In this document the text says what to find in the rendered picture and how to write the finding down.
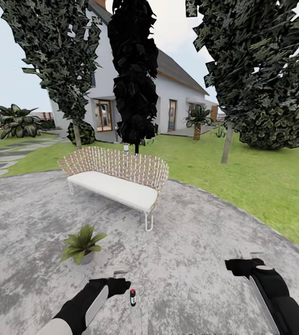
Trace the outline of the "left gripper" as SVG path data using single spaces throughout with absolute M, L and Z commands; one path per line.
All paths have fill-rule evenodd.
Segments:
M 112 283 L 112 293 L 110 297 L 113 295 L 122 295 L 130 288 L 131 282 L 125 281 L 124 278 L 110 278 L 108 279 L 110 283 Z

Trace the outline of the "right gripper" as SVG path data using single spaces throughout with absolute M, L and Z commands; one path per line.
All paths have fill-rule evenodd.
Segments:
M 260 258 L 252 258 L 251 260 L 242 259 L 230 259 L 225 260 L 226 268 L 228 271 L 232 271 L 234 276 L 246 276 L 246 267 L 251 264 L 263 264 Z

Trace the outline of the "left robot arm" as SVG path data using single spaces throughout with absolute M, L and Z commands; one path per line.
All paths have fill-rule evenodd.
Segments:
M 107 298 L 122 295 L 130 288 L 131 282 L 115 278 L 115 274 L 128 272 L 129 267 L 125 265 L 109 266 L 107 278 L 90 279 L 36 335 L 82 335 Z

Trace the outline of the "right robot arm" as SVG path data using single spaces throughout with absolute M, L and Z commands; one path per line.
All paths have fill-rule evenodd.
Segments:
M 226 268 L 234 276 L 246 276 L 267 317 L 274 335 L 299 335 L 299 306 L 291 298 L 282 276 L 260 258 L 265 248 L 260 245 L 239 246 L 241 259 L 225 260 Z

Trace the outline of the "garden chair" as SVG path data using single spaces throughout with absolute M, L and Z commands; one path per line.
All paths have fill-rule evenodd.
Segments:
M 145 229 L 150 232 L 147 216 L 154 213 L 163 194 L 169 174 L 168 164 L 155 156 L 142 157 L 136 153 L 93 148 L 93 151 L 91 147 L 78 149 L 57 161 L 60 166 L 66 164 L 61 169 L 68 176 L 70 188 L 76 184 L 144 212 Z M 101 161 L 100 155 L 105 160 Z

